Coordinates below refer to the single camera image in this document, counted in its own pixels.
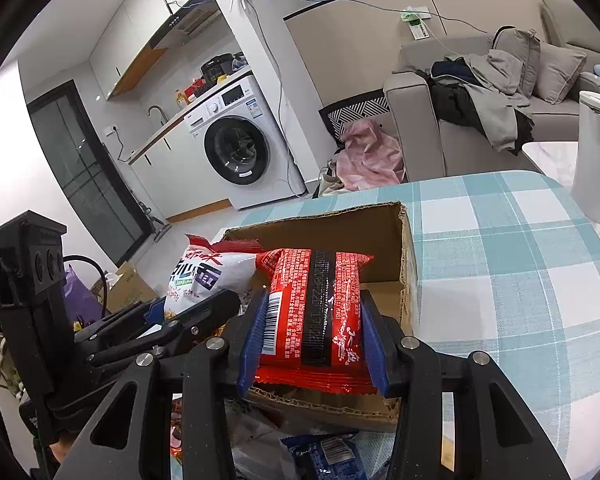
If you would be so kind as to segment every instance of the pink fabric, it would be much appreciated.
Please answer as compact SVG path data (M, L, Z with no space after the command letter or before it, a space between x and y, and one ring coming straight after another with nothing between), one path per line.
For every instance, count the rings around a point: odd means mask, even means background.
M400 184L404 164L400 142L384 133L371 119L349 125L342 139L345 149L336 155L336 174L351 191Z

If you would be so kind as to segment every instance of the white side table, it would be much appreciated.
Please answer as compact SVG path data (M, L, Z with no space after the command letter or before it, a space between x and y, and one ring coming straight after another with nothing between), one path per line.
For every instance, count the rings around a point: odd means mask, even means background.
M571 189L578 158L577 142L528 142L522 151L542 173ZM600 224L589 221L600 237Z

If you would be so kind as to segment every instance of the blue snack package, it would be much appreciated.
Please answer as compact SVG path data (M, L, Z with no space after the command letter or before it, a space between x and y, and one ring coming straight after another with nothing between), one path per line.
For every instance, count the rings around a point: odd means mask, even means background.
M281 440L296 464L301 480L367 480L357 433L290 436Z

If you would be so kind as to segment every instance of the white snack package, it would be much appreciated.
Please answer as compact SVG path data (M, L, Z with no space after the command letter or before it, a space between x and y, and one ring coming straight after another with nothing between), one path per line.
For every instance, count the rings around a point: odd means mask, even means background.
M248 292L256 270L256 254L263 250L254 240L210 244L203 237L187 237L189 246L169 277L164 319L176 316L220 290Z

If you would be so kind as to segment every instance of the blue and white tablecloth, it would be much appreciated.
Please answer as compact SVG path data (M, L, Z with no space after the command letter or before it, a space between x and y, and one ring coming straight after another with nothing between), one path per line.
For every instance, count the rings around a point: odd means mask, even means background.
M573 479L600 468L600 239L556 181L528 171L440 178L286 203L239 225L369 203L408 208L416 336L482 349L534 412ZM453 438L450 399L444 433Z

